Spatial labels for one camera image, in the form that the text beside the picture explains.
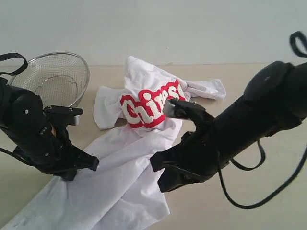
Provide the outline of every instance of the red and white logo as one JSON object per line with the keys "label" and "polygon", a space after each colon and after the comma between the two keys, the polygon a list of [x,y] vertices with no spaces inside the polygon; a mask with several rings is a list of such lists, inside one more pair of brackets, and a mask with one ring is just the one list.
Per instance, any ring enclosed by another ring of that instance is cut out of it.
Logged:
{"label": "red and white logo", "polygon": [[169,82],[157,91],[141,90],[139,101],[131,95],[123,95],[120,103],[127,122],[132,128],[152,128],[164,121],[162,110],[167,99],[185,100],[179,82]]}

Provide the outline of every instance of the metal mesh basket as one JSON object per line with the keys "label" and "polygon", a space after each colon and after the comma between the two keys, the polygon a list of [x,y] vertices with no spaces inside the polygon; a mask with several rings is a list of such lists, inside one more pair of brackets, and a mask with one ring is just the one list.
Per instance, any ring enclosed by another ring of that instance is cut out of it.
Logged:
{"label": "metal mesh basket", "polygon": [[90,78],[85,60],[72,53],[36,57],[28,68],[14,76],[10,85],[28,89],[42,98],[43,106],[77,106]]}

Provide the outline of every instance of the table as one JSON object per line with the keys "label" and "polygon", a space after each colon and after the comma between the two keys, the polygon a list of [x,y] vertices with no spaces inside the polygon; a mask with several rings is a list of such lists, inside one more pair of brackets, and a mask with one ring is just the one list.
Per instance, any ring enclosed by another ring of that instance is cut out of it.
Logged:
{"label": "table", "polygon": [[[168,65],[161,68],[190,81],[221,79],[226,88],[226,98],[223,101],[195,99],[209,113],[217,116],[242,95],[249,80],[267,64]],[[106,132],[100,131],[93,120],[94,99],[99,85],[118,89],[124,85],[124,67],[97,66],[90,67],[90,71],[90,83],[79,104],[84,114],[78,126],[69,127],[70,138],[79,148],[86,147]],[[119,121],[117,125],[123,125],[123,122]],[[184,121],[174,144],[179,143],[180,137],[188,130],[194,130],[194,125],[191,121]],[[303,124],[272,138],[264,138],[262,143],[267,151],[267,160],[255,171],[243,172],[232,165],[226,167],[223,172],[230,195],[239,203],[250,204],[272,192],[298,164],[306,146],[306,132],[306,124]],[[0,133],[0,146],[13,150],[15,144]],[[257,146],[251,146],[236,159],[247,166],[255,165],[259,160]],[[184,186],[165,194],[171,214],[148,230],[305,229],[306,175],[305,167],[291,186],[279,196],[265,206],[249,211],[240,210],[226,200],[217,175],[205,183]],[[0,226],[17,214],[50,178],[51,176],[0,153]]]}

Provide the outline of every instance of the white t-shirt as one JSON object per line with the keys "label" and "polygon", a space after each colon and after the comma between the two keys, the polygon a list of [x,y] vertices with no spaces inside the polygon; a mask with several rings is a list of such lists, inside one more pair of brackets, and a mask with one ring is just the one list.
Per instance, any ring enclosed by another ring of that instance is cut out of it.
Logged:
{"label": "white t-shirt", "polygon": [[149,158],[170,148],[182,121],[162,113],[166,99],[223,99],[220,80],[184,81],[128,57],[125,89],[99,88],[94,119],[100,129],[117,127],[84,151],[100,160],[96,172],[79,170],[71,182],[54,177],[3,230],[142,230],[169,210]]}

